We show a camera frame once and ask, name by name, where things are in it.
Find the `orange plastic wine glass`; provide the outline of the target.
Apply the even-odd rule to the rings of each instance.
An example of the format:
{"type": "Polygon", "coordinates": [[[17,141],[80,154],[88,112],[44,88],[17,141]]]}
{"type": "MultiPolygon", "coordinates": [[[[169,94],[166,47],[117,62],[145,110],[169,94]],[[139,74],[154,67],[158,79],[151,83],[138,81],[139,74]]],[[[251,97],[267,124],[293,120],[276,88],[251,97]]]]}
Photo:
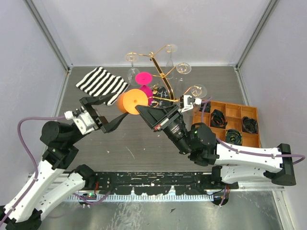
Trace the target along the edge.
{"type": "Polygon", "coordinates": [[[122,93],[117,100],[117,107],[122,113],[138,115],[139,112],[136,109],[138,105],[148,105],[148,97],[146,93],[140,89],[131,89],[122,93]]]}

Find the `pink plastic wine glass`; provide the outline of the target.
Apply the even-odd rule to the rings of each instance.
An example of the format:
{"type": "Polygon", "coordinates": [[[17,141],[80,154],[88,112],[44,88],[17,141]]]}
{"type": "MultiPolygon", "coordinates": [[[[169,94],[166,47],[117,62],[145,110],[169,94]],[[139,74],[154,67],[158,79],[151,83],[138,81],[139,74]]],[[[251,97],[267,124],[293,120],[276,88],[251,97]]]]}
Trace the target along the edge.
{"type": "Polygon", "coordinates": [[[153,99],[153,90],[149,87],[149,84],[152,82],[153,77],[149,72],[140,72],[135,77],[136,82],[140,85],[140,90],[142,90],[147,98],[148,105],[151,105],[153,99]]]}

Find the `clear stemless glass tumbler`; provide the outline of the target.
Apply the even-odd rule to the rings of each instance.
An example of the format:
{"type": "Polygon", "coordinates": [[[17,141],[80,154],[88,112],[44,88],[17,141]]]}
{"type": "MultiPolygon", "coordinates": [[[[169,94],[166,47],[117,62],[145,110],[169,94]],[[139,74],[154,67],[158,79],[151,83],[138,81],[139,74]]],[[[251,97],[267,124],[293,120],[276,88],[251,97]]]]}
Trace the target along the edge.
{"type": "Polygon", "coordinates": [[[126,60],[131,64],[131,68],[128,70],[127,77],[130,85],[137,86],[136,76],[140,73],[139,69],[134,66],[134,62],[137,60],[137,54],[130,52],[126,55],[126,60]]]}

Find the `gold wine glass rack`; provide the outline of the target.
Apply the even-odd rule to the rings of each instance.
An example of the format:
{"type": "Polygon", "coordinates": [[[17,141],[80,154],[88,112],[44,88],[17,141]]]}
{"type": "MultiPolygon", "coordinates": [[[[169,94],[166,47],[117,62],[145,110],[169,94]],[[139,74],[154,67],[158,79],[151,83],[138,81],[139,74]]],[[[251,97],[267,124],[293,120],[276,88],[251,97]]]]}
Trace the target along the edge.
{"type": "MultiPolygon", "coordinates": [[[[180,99],[176,99],[175,98],[175,93],[174,93],[174,90],[172,88],[172,85],[171,83],[169,82],[169,80],[166,78],[166,73],[162,70],[162,67],[159,65],[159,63],[157,62],[156,60],[156,55],[158,53],[160,53],[162,50],[165,51],[165,48],[166,48],[167,45],[164,45],[163,47],[161,47],[158,51],[156,51],[155,53],[154,52],[150,52],[149,54],[140,54],[140,53],[136,53],[137,54],[137,57],[147,57],[150,59],[150,61],[153,63],[153,65],[155,66],[157,72],[158,72],[158,75],[153,75],[153,77],[158,77],[158,78],[161,78],[166,89],[167,89],[167,92],[168,92],[168,95],[170,96],[169,99],[167,98],[161,98],[161,97],[156,97],[156,96],[152,96],[153,99],[157,99],[157,100],[163,100],[163,101],[168,101],[170,102],[171,105],[173,105],[174,103],[178,102],[180,99]]],[[[177,71],[177,65],[175,65],[172,69],[172,72],[176,70],[177,71]]]]}

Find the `clear round wine glass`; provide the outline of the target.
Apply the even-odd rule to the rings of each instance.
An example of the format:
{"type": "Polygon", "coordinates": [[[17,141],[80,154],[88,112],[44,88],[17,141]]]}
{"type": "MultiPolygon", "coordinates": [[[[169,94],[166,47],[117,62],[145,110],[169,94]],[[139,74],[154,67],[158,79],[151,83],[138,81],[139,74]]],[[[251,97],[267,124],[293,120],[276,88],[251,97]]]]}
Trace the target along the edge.
{"type": "Polygon", "coordinates": [[[191,87],[190,92],[194,99],[193,112],[197,113],[200,110],[202,99],[207,95],[207,89],[201,84],[196,84],[191,87]]]}

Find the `clear champagne flute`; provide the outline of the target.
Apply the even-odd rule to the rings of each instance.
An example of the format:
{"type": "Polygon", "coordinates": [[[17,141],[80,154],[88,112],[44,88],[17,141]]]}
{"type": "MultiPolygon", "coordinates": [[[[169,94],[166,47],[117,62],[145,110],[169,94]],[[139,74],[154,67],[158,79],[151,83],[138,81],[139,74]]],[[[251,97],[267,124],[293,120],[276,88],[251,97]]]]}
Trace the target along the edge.
{"type": "Polygon", "coordinates": [[[184,91],[184,77],[183,75],[189,74],[191,72],[191,66],[188,63],[180,63],[177,65],[177,72],[180,76],[177,78],[176,92],[178,94],[184,91]]]}
{"type": "Polygon", "coordinates": [[[174,44],[168,44],[165,48],[165,51],[169,54],[169,58],[167,60],[166,67],[165,67],[165,73],[166,73],[166,78],[170,80],[174,76],[172,72],[172,69],[174,67],[172,54],[177,51],[177,46],[174,44]]]}

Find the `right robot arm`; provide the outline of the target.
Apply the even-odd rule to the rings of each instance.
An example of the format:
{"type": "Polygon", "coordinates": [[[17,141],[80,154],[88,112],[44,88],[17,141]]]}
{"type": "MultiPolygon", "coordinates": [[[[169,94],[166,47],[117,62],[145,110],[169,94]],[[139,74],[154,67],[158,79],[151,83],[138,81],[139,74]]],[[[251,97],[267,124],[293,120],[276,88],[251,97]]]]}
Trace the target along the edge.
{"type": "Polygon", "coordinates": [[[196,123],[187,130],[177,105],[164,108],[138,105],[136,110],[150,129],[163,131],[180,154],[188,155],[196,165],[212,165],[210,182],[214,188],[264,178],[276,185],[296,185],[294,155],[288,144],[274,148],[234,145],[218,140],[204,123],[196,123]]]}

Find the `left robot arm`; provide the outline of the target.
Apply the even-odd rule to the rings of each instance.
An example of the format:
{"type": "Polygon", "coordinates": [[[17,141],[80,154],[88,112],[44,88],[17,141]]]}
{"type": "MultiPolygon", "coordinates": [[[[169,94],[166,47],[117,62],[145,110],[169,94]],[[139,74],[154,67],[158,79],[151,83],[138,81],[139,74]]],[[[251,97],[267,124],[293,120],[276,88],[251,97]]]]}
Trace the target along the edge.
{"type": "Polygon", "coordinates": [[[67,179],[52,189],[47,189],[69,167],[78,153],[76,142],[92,133],[102,130],[110,133],[117,129],[127,116],[123,113],[108,122],[93,108],[112,99],[109,93],[97,97],[80,99],[81,108],[66,111],[63,116],[37,117],[45,120],[40,140],[47,149],[39,163],[34,163],[35,171],[20,192],[6,205],[0,207],[0,223],[7,230],[37,230],[42,221],[68,196],[96,184],[95,172],[83,164],[74,169],[67,179]]]}

